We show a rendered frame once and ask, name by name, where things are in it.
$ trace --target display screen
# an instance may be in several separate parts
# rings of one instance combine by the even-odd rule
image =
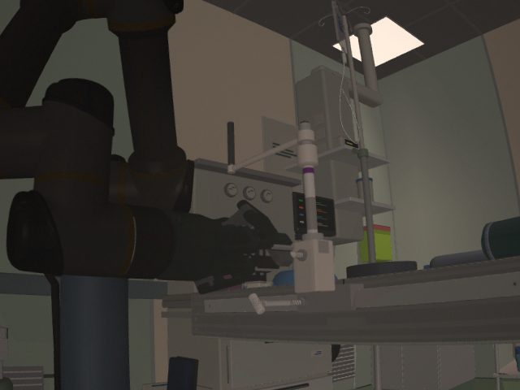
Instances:
[[[327,197],[316,197],[316,213],[318,215],[318,232],[325,237],[336,235],[336,216],[334,200]],[[307,233],[306,198],[303,193],[292,193],[292,214],[294,216],[294,232],[299,236]]]

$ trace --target gauge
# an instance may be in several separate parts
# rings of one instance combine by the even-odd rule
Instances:
[[[273,200],[273,192],[270,189],[264,189],[260,193],[260,199],[265,203],[270,203]]]
[[[229,197],[235,197],[238,194],[238,187],[234,183],[227,183],[224,187],[224,192]]]
[[[244,188],[244,198],[246,198],[248,201],[252,201],[256,196],[257,192],[253,187],[248,186]]]

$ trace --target ceiling light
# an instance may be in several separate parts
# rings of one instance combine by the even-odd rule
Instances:
[[[391,21],[388,17],[372,24],[370,41],[376,67],[424,45],[419,39]],[[352,56],[361,61],[359,41],[355,35],[350,37],[350,46],[352,47]],[[336,43],[334,47],[341,50],[340,43]]]

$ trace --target vent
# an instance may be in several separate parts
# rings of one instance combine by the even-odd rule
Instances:
[[[3,367],[14,390],[43,390],[43,367]]]
[[[353,345],[341,345],[340,353],[332,363],[332,371],[328,373],[332,382],[353,378],[356,373],[356,361]]]

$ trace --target black handle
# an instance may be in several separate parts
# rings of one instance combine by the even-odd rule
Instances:
[[[227,164],[235,165],[235,123],[227,122]]]

